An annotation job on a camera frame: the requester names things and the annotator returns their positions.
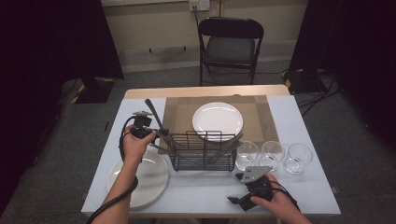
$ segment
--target drinking glass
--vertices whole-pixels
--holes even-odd
[[[245,171],[248,166],[253,166],[254,161],[259,155],[259,148],[256,144],[244,141],[242,145],[236,149],[235,165],[239,170]]]
[[[257,159],[257,165],[270,166],[271,171],[274,171],[284,157],[285,148],[276,141],[268,141],[262,145],[261,153]]]
[[[284,162],[286,170],[294,175],[302,173],[313,159],[311,148],[304,144],[296,143],[289,147]]]

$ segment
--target black folding chair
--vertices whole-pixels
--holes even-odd
[[[249,69],[253,84],[260,46],[264,36],[262,26],[251,19],[210,17],[198,25],[200,41],[200,85],[203,85],[203,65]]]

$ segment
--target white plate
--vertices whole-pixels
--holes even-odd
[[[110,190],[123,165],[119,160],[114,164],[107,180],[107,189]],[[139,179],[134,192],[131,194],[131,207],[147,205],[156,200],[168,183],[168,168],[165,160],[157,153],[146,151],[142,163],[137,168],[136,176]]]
[[[239,134],[244,121],[241,113],[232,105],[214,102],[199,107],[192,117],[192,126],[196,132],[221,131],[223,134]],[[231,137],[223,136],[222,141]],[[208,140],[220,141],[220,136],[209,135]]]

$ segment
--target electrical outlet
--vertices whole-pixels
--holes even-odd
[[[199,0],[190,0],[190,11],[195,10],[199,11]]]
[[[194,11],[194,7],[197,11],[208,11],[210,8],[210,0],[189,0],[190,11]]]

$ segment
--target human hand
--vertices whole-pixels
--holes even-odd
[[[131,134],[134,125],[129,125],[124,130],[123,149],[125,154],[124,163],[140,163],[146,152],[148,144],[155,139],[155,133],[151,133],[145,138],[137,138]]]
[[[271,182],[271,187],[273,189],[279,189],[278,181],[276,178],[271,175],[270,173],[265,174],[268,179]],[[257,204],[260,205],[266,209],[268,209],[270,212],[272,212],[276,217],[279,217],[285,222],[288,222],[289,224],[305,224],[305,223],[311,223],[291,202],[290,198],[277,190],[273,190],[273,199],[271,202],[266,201],[263,198],[257,197],[257,196],[252,196],[250,200]]]

